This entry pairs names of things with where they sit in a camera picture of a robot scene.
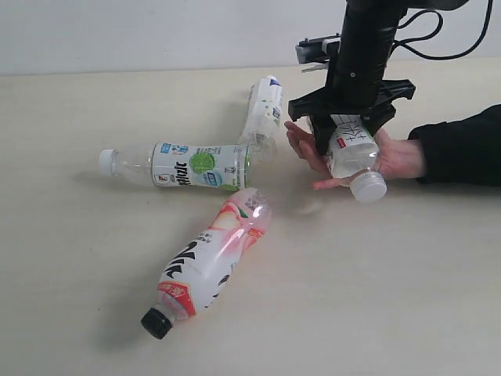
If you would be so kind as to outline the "person's open bare hand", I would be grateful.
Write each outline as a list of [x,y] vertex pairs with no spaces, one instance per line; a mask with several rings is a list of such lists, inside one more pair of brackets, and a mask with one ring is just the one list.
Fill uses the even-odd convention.
[[[286,121],[287,139],[300,159],[308,162],[310,168],[323,173],[328,179],[314,182],[314,190],[326,190],[341,186],[341,181],[331,176],[326,162],[315,148],[314,136],[298,127],[292,121]],[[379,173],[385,180],[418,179],[425,175],[424,153],[418,140],[392,139],[380,129],[375,140],[380,148]]]

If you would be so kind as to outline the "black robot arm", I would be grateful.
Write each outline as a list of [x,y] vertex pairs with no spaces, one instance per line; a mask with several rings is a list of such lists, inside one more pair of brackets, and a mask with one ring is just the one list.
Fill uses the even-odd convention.
[[412,99],[409,80],[386,80],[384,72],[395,43],[398,23],[408,9],[452,11],[462,1],[349,1],[339,34],[305,39],[296,45],[300,64],[326,65],[325,85],[290,100],[292,121],[306,117],[312,124],[317,152],[326,155],[336,126],[335,115],[358,115],[375,134],[396,113],[393,101]]

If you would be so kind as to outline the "black sleeved forearm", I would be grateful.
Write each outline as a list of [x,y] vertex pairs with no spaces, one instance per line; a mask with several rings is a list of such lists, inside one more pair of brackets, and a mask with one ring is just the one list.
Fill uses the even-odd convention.
[[500,185],[500,105],[459,121],[414,128],[424,156],[422,184]]

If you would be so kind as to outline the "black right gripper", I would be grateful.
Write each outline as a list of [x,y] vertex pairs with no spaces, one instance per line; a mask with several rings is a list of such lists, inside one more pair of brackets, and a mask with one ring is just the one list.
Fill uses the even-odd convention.
[[371,82],[359,73],[341,74],[333,62],[329,62],[325,85],[288,104],[288,114],[293,121],[307,117],[315,148],[325,155],[337,126],[334,115],[358,115],[371,134],[383,127],[396,115],[393,102],[397,99],[411,100],[415,85],[408,79]]

